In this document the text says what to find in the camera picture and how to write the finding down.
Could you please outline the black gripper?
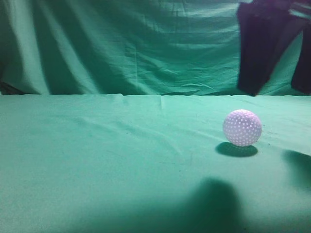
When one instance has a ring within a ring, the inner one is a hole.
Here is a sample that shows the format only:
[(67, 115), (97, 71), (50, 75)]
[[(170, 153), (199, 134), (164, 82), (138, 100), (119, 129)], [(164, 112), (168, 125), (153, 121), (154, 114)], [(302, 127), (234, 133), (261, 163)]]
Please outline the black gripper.
[[(310, 0), (240, 0), (241, 56), (238, 89), (256, 96), (275, 66), (311, 17)], [(294, 90), (311, 92), (311, 30), (304, 29), (301, 52), (291, 81)]]

